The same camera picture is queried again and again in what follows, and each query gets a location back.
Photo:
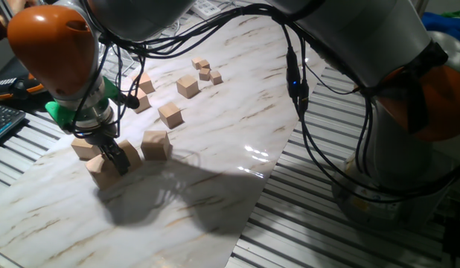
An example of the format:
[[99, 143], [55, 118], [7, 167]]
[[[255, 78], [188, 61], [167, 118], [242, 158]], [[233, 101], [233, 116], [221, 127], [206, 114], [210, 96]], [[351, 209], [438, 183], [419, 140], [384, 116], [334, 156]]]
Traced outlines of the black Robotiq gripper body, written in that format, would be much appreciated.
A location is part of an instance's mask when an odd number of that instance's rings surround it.
[[114, 124], [101, 125], [93, 129], [79, 129], [79, 134], [86, 140], [87, 143], [96, 146], [115, 147], [117, 128]]

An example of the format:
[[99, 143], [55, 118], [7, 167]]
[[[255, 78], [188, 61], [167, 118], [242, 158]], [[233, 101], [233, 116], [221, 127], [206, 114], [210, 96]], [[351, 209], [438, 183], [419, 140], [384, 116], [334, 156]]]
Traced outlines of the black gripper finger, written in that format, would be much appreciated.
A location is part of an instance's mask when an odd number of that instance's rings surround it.
[[124, 175], [129, 171], [130, 161], [124, 150], [118, 146], [114, 139], [105, 141], [99, 148], [113, 163], [120, 175]]

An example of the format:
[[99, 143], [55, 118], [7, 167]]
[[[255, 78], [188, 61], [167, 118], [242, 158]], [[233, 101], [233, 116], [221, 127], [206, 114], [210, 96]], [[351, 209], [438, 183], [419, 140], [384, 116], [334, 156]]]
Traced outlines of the person's bare hand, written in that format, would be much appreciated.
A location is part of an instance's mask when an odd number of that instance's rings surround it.
[[7, 0], [7, 3], [14, 14], [19, 13], [28, 7], [36, 5], [36, 0]]

